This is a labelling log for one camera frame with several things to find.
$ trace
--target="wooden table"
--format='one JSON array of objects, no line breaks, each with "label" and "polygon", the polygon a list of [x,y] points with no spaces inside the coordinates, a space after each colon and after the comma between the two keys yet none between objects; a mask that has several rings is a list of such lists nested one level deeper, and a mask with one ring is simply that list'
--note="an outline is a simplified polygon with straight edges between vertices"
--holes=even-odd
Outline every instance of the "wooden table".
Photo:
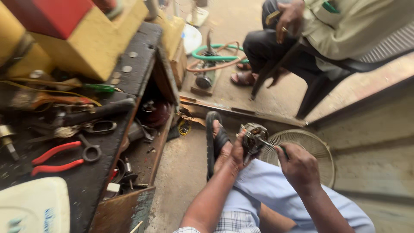
[{"label": "wooden table", "polygon": [[[21,156],[20,161],[14,162],[7,150],[3,147],[0,150],[0,189],[5,189],[32,179],[38,179],[49,176],[62,177],[68,187],[70,199],[70,232],[82,233],[88,232],[92,220],[94,222],[91,232],[129,232],[136,226],[138,221],[147,222],[149,209],[152,203],[152,197],[155,187],[154,184],[156,170],[159,165],[163,146],[170,128],[175,106],[178,106],[178,91],[175,86],[174,77],[171,67],[167,61],[164,50],[161,46],[161,28],[159,25],[143,23],[132,38],[125,54],[114,72],[121,72],[121,82],[117,85],[124,92],[115,92],[112,95],[101,97],[99,102],[105,105],[110,102],[122,100],[125,98],[136,99],[137,106],[128,113],[111,116],[109,119],[115,121],[118,127],[112,134],[97,135],[84,133],[86,139],[93,145],[100,145],[102,157],[95,163],[84,163],[73,169],[59,173],[40,173],[35,177],[30,177],[27,173],[31,170],[31,161],[54,146],[63,143],[78,141],[76,136],[67,139],[54,139],[44,143],[28,144],[26,141],[39,136],[33,133],[28,126],[24,124],[25,119],[29,117],[40,117],[41,113],[24,113],[24,112],[6,112],[5,124],[12,126],[17,133],[13,137],[17,153]],[[138,57],[131,58],[128,53],[135,51]],[[123,66],[131,66],[130,73],[121,71]],[[112,199],[101,202],[106,186],[109,183],[110,171],[115,167],[116,161],[120,157],[120,145],[127,135],[128,128],[135,117],[141,100],[145,98],[144,93],[150,80],[154,80],[163,96],[174,106],[172,114],[166,125],[161,127],[159,135],[156,135],[152,146],[155,147],[156,153],[147,156],[145,164],[142,163],[143,146],[131,147],[128,149],[129,159],[133,162],[133,169],[141,177],[137,179],[137,184],[145,184],[143,187],[149,187],[143,190],[135,191],[129,194],[121,195]],[[0,89],[13,90],[12,87],[5,86],[1,83]],[[63,151],[45,164],[62,165],[80,159],[83,147],[73,148]],[[141,170],[140,167],[151,167],[151,169]],[[138,196],[145,196],[144,199],[138,200]],[[143,232],[145,224],[140,226],[139,232]]]}]

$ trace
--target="man sitting on chair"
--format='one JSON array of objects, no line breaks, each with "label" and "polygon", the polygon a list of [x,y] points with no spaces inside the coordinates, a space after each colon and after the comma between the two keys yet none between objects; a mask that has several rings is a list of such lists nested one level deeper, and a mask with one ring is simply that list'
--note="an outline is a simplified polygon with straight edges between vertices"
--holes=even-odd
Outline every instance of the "man sitting on chair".
[{"label": "man sitting on chair", "polygon": [[[270,25],[266,17],[280,11]],[[266,0],[263,4],[263,30],[250,32],[243,49],[250,64],[238,64],[241,70],[231,75],[239,86],[253,86],[267,61],[278,62],[297,42],[301,33],[326,58],[343,60],[366,54],[381,40],[414,20],[412,0]],[[302,52],[296,66],[316,75],[340,69]],[[287,72],[279,69],[277,78]]]}]

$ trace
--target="black plastic chair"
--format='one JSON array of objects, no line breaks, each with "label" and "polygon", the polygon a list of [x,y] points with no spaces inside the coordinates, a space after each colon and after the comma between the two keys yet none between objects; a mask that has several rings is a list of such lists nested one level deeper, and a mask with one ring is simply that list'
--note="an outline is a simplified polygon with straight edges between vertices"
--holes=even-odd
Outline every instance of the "black plastic chair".
[{"label": "black plastic chair", "polygon": [[[256,98],[260,87],[265,80],[276,74],[280,67],[296,74],[306,81],[308,89],[303,97],[296,118],[304,119],[341,81],[354,73],[373,71],[388,62],[414,51],[414,22],[399,29],[384,39],[379,45],[359,60],[345,59],[335,61],[322,56],[306,38],[301,37],[298,42],[279,61],[268,61],[260,71],[259,78],[253,86],[251,99]],[[295,58],[306,52],[333,65],[340,67],[341,71],[321,72],[314,74],[294,65]]]}]

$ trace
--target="checkered cloth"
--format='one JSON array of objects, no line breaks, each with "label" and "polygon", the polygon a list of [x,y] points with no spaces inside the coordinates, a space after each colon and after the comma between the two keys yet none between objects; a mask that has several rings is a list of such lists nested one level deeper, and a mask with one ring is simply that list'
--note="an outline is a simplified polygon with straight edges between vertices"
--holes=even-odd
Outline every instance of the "checkered cloth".
[{"label": "checkered cloth", "polygon": [[[174,233],[200,233],[193,227],[183,227]],[[260,233],[250,212],[227,211],[220,216],[214,233]]]}]

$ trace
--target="fan grille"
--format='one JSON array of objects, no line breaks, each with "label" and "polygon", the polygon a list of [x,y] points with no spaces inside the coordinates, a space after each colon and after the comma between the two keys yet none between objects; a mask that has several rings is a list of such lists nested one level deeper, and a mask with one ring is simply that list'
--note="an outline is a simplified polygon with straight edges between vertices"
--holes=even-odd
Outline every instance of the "fan grille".
[{"label": "fan grille", "polygon": [[[328,187],[332,187],[335,179],[335,167],[329,147],[321,141],[316,135],[301,129],[291,129],[281,131],[269,138],[269,143],[280,146],[284,143],[291,143],[302,146],[311,155],[318,160],[320,182]],[[259,156],[259,159],[279,166],[277,152],[265,147]]]}]

